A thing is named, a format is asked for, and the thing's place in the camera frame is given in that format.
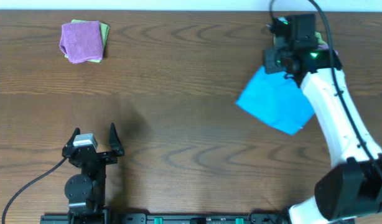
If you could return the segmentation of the blue microfiber cloth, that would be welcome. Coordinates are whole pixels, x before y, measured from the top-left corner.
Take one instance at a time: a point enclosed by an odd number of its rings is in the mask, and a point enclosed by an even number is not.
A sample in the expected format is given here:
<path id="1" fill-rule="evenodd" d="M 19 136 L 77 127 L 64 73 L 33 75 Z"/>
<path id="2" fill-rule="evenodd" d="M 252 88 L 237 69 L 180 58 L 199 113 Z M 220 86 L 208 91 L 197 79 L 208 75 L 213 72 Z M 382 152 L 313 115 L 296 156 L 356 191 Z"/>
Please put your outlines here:
<path id="1" fill-rule="evenodd" d="M 285 72 L 267 74 L 260 67 L 241 92 L 236 104 L 264 124 L 286 134 L 300 131 L 314 115 L 314 109 Z"/>

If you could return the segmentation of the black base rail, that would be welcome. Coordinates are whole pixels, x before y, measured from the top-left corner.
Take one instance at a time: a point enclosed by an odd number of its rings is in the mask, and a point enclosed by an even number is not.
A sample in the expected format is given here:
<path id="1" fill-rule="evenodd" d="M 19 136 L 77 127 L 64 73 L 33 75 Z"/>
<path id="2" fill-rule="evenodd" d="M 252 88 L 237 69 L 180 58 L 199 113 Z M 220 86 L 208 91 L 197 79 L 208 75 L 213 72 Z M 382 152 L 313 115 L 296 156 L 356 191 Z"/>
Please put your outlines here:
<path id="1" fill-rule="evenodd" d="M 45 214 L 40 224 L 289 224 L 282 213 L 244 214 L 158 214 L 115 213 L 103 210 L 100 213 L 76 215 Z"/>

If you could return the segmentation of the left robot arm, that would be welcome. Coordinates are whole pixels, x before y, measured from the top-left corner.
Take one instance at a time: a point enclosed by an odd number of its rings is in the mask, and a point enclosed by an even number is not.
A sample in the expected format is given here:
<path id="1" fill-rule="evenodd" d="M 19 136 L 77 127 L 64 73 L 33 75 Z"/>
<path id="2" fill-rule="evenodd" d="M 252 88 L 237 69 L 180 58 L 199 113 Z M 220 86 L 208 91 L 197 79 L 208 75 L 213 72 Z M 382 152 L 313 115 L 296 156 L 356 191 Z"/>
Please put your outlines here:
<path id="1" fill-rule="evenodd" d="M 62 149 L 62 156 L 81 173 L 65 184 L 68 198 L 68 218 L 72 221 L 102 213 L 105 205 L 106 166 L 116 164 L 124 156 L 124 148 L 112 123 L 109 130 L 110 151 L 98 152 L 92 133 L 81 134 L 76 128 Z"/>

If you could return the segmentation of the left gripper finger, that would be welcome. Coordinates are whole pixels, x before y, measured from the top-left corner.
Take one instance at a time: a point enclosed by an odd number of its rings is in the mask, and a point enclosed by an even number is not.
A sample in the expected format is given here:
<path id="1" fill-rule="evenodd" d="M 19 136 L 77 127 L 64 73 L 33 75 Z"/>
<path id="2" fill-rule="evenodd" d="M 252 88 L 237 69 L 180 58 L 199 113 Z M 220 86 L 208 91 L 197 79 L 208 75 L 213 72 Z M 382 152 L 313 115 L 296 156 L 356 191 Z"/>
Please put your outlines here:
<path id="1" fill-rule="evenodd" d="M 80 128 L 75 128 L 72 136 L 70 137 L 70 139 L 66 143 L 66 146 L 73 146 L 73 142 L 74 142 L 76 136 L 78 136 L 79 134 L 80 134 Z"/>
<path id="2" fill-rule="evenodd" d="M 118 137 L 114 123 L 111 123 L 109 130 L 109 146 L 112 150 L 122 150 L 122 144 Z"/>

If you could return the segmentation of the crumpled green cloth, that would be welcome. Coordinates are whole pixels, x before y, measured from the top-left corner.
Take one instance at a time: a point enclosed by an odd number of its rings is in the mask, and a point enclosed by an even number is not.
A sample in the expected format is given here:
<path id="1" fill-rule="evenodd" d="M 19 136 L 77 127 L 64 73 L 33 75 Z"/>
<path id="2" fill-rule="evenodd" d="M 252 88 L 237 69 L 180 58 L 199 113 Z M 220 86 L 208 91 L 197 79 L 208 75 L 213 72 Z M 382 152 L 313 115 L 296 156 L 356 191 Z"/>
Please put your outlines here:
<path id="1" fill-rule="evenodd" d="M 320 32 L 315 32 L 315 37 L 317 38 L 317 42 L 318 42 L 318 47 L 319 48 L 322 48 L 322 47 L 327 47 L 328 44 L 322 40 L 322 36 L 321 36 L 321 33 Z M 276 36 L 274 36 L 273 38 L 273 44 L 274 46 L 278 46 L 279 45 L 279 42 L 276 40 Z"/>

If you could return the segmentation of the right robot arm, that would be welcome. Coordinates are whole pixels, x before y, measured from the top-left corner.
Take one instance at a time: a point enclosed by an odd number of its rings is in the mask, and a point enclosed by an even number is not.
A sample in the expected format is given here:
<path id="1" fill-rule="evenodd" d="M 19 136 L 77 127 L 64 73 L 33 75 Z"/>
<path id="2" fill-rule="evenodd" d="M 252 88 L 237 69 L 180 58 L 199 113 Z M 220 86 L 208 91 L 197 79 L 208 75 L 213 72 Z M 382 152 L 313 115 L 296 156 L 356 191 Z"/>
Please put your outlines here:
<path id="1" fill-rule="evenodd" d="M 353 223 L 382 212 L 382 148 L 364 125 L 331 45 L 321 49 L 315 16 L 273 17 L 274 45 L 264 51 L 267 73 L 283 71 L 312 105 L 325 136 L 331 170 L 314 195 L 289 207 L 282 223 Z"/>

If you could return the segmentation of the crumpled purple cloth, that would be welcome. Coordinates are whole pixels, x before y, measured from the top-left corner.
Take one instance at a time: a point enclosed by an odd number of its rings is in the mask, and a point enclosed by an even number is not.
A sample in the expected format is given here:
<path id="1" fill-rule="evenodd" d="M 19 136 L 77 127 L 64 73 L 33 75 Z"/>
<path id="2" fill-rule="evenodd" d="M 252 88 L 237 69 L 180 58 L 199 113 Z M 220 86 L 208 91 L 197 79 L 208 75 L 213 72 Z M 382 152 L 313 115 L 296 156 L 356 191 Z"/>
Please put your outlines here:
<path id="1" fill-rule="evenodd" d="M 328 50 L 329 46 L 328 45 L 318 45 L 319 50 Z"/>

